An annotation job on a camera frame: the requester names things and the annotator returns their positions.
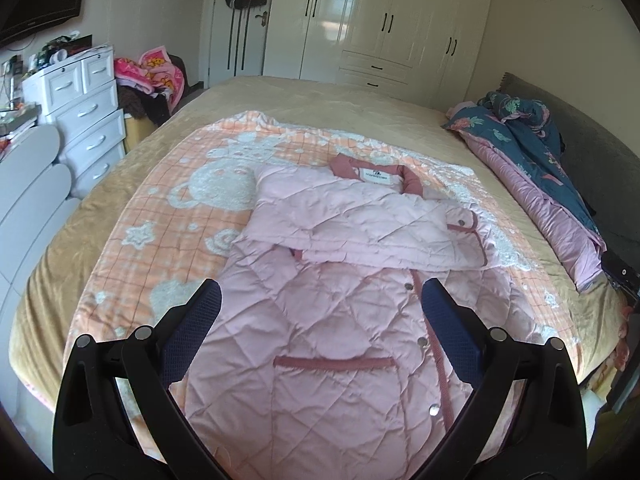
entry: pink quilted jacket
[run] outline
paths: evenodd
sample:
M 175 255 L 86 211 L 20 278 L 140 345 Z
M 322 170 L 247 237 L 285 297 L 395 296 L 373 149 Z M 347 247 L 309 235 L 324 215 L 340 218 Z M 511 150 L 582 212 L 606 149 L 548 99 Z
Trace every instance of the pink quilted jacket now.
M 188 421 L 236 478 L 409 478 L 471 391 L 425 322 L 420 284 L 439 278 L 515 338 L 534 327 L 490 228 L 424 198 L 402 166 L 339 155 L 331 171 L 256 176 L 257 205 L 218 277 L 222 312 L 190 368 Z

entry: wall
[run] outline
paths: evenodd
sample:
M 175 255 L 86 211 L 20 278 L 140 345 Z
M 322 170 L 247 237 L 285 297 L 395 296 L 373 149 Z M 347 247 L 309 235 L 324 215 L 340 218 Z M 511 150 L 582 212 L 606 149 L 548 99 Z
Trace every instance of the wall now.
M 557 95 L 640 155 L 640 32 L 620 0 L 493 0 L 467 97 L 504 72 Z
M 200 22 L 203 0 L 83 0 L 78 18 L 37 34 L 21 54 L 27 60 L 42 45 L 62 34 L 79 30 L 93 34 L 94 45 L 111 43 L 117 56 L 137 60 L 145 51 L 164 44 L 171 54 L 180 56 L 187 67 L 190 84 L 198 81 Z M 9 45 L 20 49 L 31 38 Z M 0 62 L 14 52 L 0 50 Z M 0 107 L 6 102 L 3 94 Z

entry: white wardrobe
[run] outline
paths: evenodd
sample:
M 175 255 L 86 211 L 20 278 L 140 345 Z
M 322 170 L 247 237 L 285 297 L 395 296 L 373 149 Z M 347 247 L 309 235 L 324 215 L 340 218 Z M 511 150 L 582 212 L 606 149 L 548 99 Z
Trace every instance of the white wardrobe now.
M 264 75 L 446 110 L 471 80 L 491 0 L 273 0 Z

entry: pink cartoon blanket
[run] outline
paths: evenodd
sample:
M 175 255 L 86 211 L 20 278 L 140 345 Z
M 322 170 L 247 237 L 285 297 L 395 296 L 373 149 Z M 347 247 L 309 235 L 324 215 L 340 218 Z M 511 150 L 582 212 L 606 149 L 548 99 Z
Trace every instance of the pink cartoon blanket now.
M 126 57 L 118 57 L 114 66 L 119 84 L 149 95 L 166 92 L 170 112 L 180 102 L 184 92 L 184 74 L 171 63 L 164 46 L 145 52 L 137 63 Z

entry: door handle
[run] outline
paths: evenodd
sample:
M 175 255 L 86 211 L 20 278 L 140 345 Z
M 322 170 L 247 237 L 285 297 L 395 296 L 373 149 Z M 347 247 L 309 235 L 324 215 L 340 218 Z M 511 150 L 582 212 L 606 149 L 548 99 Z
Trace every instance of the door handle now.
M 67 81 L 62 86 L 56 86 L 55 91 L 57 92 L 59 90 L 64 90 L 65 88 L 69 88 L 73 83 L 73 81 Z
M 93 176 L 94 180 L 98 180 L 100 177 L 105 176 L 107 174 L 107 171 L 109 171 L 109 168 L 111 167 L 111 164 L 105 164 L 102 167 L 102 172 L 98 173 L 97 175 Z
M 91 112 L 95 112 L 98 108 L 98 103 L 94 104 L 91 108 L 89 108 L 87 111 L 85 112 L 80 112 L 78 114 L 78 119 L 84 117 L 85 115 L 89 115 Z
M 267 26 L 267 22 L 269 21 L 269 12 L 267 10 L 265 10 L 262 14 L 256 14 L 255 17 L 256 18 L 262 18 L 261 25 L 263 27 Z
M 107 136 L 101 135 L 100 138 L 98 139 L 98 142 L 96 142 L 95 144 L 91 144 L 90 146 L 87 146 L 86 150 L 88 152 L 90 152 L 91 150 L 94 150 L 95 148 L 100 146 L 105 140 L 107 140 Z

